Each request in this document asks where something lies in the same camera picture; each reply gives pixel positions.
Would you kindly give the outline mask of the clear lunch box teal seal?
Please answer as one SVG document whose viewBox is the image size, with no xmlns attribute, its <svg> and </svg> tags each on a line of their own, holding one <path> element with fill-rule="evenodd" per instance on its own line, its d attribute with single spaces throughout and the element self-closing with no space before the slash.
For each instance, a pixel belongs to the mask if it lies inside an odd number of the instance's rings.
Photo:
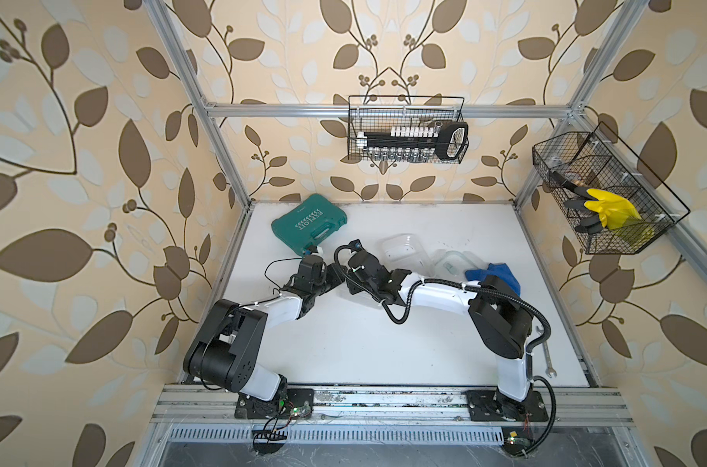
<svg viewBox="0 0 707 467">
<path fill-rule="evenodd" d="M 433 264 L 416 235 L 396 235 L 380 242 L 382 262 L 389 270 L 410 270 L 422 276 L 433 274 Z"/>
</svg>

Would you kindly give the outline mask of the lunch box lid teal seal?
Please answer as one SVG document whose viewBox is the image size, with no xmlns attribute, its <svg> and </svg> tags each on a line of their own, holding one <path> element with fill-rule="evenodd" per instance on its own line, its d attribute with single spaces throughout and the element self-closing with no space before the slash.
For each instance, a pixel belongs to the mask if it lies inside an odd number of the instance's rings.
<svg viewBox="0 0 707 467">
<path fill-rule="evenodd" d="M 485 270 L 488 263 L 469 251 L 445 250 L 436 253 L 433 272 L 438 278 L 460 281 L 466 280 L 469 270 Z"/>
</svg>

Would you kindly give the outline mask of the blue cleaning cloth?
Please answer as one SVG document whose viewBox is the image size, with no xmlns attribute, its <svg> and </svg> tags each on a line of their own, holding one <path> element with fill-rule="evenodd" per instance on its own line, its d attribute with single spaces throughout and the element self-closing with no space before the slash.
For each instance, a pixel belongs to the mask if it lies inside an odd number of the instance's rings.
<svg viewBox="0 0 707 467">
<path fill-rule="evenodd" d="M 489 278 L 495 277 L 505 283 L 516 295 L 521 295 L 520 282 L 518 282 L 512 270 L 505 263 L 491 263 L 484 269 L 467 270 L 464 275 L 467 281 L 475 281 L 479 283 L 483 283 Z"/>
</svg>

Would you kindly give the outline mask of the small clear lunch box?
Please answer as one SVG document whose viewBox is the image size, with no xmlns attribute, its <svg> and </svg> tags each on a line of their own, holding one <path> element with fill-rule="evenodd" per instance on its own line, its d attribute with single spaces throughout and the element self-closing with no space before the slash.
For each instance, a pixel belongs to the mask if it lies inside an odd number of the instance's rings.
<svg viewBox="0 0 707 467">
<path fill-rule="evenodd" d="M 335 289 L 335 294 L 338 298 L 350 305 L 357 307 L 366 307 L 366 309 L 381 309 L 379 301 L 375 300 L 366 291 L 352 286 L 346 282 Z"/>
</svg>

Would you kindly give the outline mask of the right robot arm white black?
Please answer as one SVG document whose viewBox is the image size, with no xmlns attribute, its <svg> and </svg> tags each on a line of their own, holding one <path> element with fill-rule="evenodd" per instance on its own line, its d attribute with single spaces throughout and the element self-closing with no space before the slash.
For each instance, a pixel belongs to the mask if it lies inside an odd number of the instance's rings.
<svg viewBox="0 0 707 467">
<path fill-rule="evenodd" d="M 473 283 L 425 277 L 411 270 L 388 270 L 364 249 L 342 266 L 349 293 L 372 298 L 396 325 L 413 307 L 430 307 L 468 317 L 484 346 L 496 356 L 497 392 L 523 402 L 530 393 L 526 340 L 532 333 L 533 308 L 497 276 Z"/>
</svg>

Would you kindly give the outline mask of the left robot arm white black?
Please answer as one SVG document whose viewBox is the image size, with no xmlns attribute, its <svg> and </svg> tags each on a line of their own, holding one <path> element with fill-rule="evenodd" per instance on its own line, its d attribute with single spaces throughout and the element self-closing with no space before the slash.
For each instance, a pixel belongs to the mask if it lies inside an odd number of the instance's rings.
<svg viewBox="0 0 707 467">
<path fill-rule="evenodd" d="M 264 333 L 304 317 L 316 298 L 344 282 L 344 273 L 312 254 L 272 297 L 211 307 L 183 359 L 183 371 L 210 389 L 224 389 L 262 403 L 285 398 L 285 377 L 258 362 Z"/>
</svg>

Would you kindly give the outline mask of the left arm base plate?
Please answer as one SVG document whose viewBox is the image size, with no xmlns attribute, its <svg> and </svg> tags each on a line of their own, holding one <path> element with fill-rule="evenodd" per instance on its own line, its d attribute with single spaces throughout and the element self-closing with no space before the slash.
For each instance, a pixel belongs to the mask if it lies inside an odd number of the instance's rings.
<svg viewBox="0 0 707 467">
<path fill-rule="evenodd" d="M 308 418 L 314 411 L 314 389 L 281 387 L 270 401 L 239 395 L 235 410 L 237 420 L 270 420 L 271 418 Z"/>
</svg>

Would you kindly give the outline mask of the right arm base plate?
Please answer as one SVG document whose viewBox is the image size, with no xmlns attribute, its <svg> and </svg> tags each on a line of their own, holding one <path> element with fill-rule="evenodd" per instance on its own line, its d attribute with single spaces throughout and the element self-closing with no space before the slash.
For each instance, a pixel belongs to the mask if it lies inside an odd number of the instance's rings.
<svg viewBox="0 0 707 467">
<path fill-rule="evenodd" d="M 463 393 L 469 417 L 475 422 L 546 422 L 547 406 L 538 391 L 531 390 L 521 402 L 497 389 L 468 390 Z"/>
</svg>

